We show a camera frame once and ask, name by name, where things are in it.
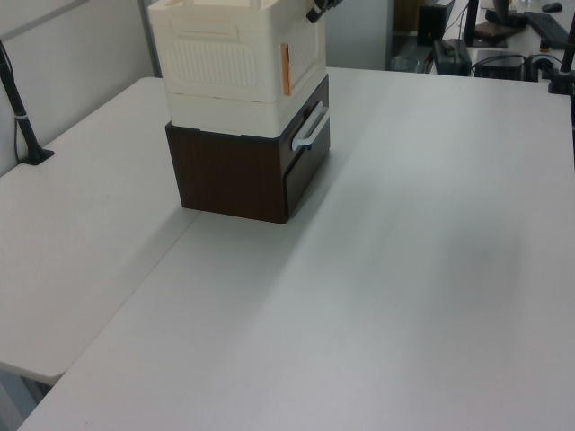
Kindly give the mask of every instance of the white handle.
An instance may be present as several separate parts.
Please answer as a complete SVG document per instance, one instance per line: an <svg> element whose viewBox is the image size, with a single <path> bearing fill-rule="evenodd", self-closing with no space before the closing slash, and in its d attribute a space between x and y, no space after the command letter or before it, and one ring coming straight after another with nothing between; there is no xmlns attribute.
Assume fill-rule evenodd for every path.
<svg viewBox="0 0 575 431"><path fill-rule="evenodd" d="M330 119L330 109L324 108L323 102L319 101L302 128L297 132L294 140L291 141L291 149L295 151L299 146L309 146L313 144L328 119Z"/></svg>

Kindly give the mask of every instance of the gray wall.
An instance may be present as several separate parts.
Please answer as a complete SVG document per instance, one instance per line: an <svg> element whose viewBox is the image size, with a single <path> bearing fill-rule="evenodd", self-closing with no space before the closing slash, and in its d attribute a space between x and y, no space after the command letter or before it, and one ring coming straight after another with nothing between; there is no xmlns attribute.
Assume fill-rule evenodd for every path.
<svg viewBox="0 0 575 431"><path fill-rule="evenodd" d="M90 0L4 45L41 145L154 75L138 0ZM14 166L13 111L0 88L0 175Z"/></svg>
<svg viewBox="0 0 575 431"><path fill-rule="evenodd" d="M389 68L394 0L344 0L327 13L327 64Z"/></svg>

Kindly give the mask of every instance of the desk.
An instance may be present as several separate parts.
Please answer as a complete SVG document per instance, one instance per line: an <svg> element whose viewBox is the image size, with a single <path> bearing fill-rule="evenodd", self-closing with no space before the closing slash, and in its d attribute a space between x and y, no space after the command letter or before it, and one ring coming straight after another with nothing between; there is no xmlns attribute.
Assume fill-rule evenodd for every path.
<svg viewBox="0 0 575 431"><path fill-rule="evenodd" d="M142 80L0 179L2 369L57 381L198 214L180 205L168 121Z"/></svg>
<svg viewBox="0 0 575 431"><path fill-rule="evenodd" d="M295 217L201 213L21 431L572 429L569 99L329 73Z"/></svg>

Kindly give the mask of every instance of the white desk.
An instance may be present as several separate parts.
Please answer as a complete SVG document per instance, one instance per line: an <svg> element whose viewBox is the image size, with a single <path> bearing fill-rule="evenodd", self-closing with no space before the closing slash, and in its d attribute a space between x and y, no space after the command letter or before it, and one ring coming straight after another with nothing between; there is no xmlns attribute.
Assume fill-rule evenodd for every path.
<svg viewBox="0 0 575 431"><path fill-rule="evenodd" d="M572 429L568 98L330 74L295 218L201 213L21 431Z"/></svg>
<svg viewBox="0 0 575 431"><path fill-rule="evenodd" d="M54 383L191 223L142 80L0 179L0 368Z"/></svg>

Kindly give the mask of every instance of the black clamp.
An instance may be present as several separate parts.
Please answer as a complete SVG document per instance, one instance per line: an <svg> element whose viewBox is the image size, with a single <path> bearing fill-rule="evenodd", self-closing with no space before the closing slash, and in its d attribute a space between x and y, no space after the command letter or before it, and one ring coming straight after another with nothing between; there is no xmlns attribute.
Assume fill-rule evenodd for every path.
<svg viewBox="0 0 575 431"><path fill-rule="evenodd" d="M307 13L307 19L315 24L329 9L340 4L343 0L314 0L314 7Z"/></svg>

